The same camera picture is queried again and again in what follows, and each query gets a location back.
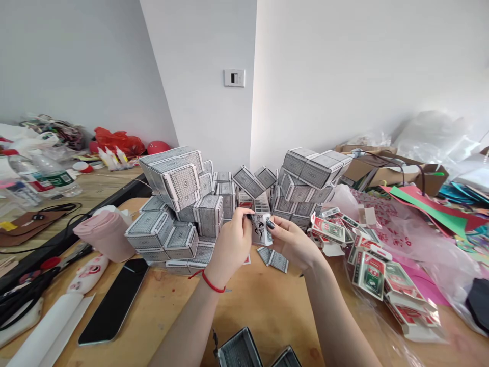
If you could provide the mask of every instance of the red string bracelet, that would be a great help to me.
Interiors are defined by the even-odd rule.
[[[209,279],[207,278],[207,276],[205,275],[204,273],[204,269],[202,270],[199,270],[197,273],[195,273],[194,275],[188,277],[189,279],[192,279],[193,277],[195,277],[197,274],[199,273],[202,273],[202,278],[205,280],[205,282],[207,283],[207,285],[214,291],[216,291],[217,293],[224,293],[224,291],[226,290],[226,287],[224,287],[223,289],[219,289],[217,288],[216,286],[214,286],[210,281]]]

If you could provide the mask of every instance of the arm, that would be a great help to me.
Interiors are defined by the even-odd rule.
[[[243,216],[252,213],[249,209],[236,209],[232,221],[226,223],[219,233],[212,259],[205,268],[205,275],[219,289],[226,286],[250,252],[252,224]],[[153,355],[149,367],[200,366],[219,294],[204,279],[199,281]]]
[[[317,246],[294,223],[272,216],[267,222],[273,249],[300,267],[306,279],[319,343],[327,366],[380,366],[341,295],[333,271]]]

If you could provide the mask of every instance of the green bottle label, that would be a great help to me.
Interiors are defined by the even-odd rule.
[[[70,177],[68,172],[63,172],[54,176],[45,176],[50,183],[52,183],[55,187],[62,187],[69,184],[72,184],[74,180]]]

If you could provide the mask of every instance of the hand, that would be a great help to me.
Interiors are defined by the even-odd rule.
[[[313,267],[318,261],[326,262],[316,244],[295,223],[277,216],[271,216],[270,221],[271,224],[268,221],[266,224],[274,237],[270,248],[284,255],[302,271]]]
[[[212,259],[204,271],[217,288],[224,288],[250,253],[253,224],[246,218],[246,214],[254,213],[251,209],[237,208],[231,222],[221,228]]]

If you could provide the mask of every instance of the red plastic bag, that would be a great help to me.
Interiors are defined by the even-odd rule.
[[[95,129],[95,138],[101,148],[108,147],[112,151],[116,151],[116,146],[126,154],[128,158],[141,155],[146,149],[143,142],[137,136],[128,136],[126,132],[111,133],[103,127]]]

